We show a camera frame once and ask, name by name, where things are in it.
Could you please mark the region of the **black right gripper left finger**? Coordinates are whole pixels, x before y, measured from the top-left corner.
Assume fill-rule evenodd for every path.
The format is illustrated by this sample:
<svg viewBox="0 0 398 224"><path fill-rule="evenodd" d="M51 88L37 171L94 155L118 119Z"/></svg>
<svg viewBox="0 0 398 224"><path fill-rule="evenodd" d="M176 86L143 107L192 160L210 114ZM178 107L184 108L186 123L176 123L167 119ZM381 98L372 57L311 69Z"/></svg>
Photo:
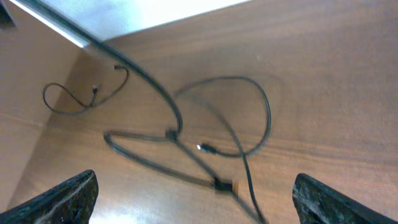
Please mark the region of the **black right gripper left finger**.
<svg viewBox="0 0 398 224"><path fill-rule="evenodd" d="M93 170L1 213L1 223L89 223L99 194Z"/></svg>

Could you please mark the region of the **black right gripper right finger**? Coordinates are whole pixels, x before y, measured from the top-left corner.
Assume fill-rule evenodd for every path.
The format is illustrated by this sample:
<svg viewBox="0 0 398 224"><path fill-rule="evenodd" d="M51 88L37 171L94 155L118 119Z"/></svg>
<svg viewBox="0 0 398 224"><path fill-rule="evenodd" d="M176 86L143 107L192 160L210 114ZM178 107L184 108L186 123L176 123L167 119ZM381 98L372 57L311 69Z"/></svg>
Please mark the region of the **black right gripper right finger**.
<svg viewBox="0 0 398 224"><path fill-rule="evenodd" d="M300 223L397 224L304 173L296 176L292 200Z"/></svg>

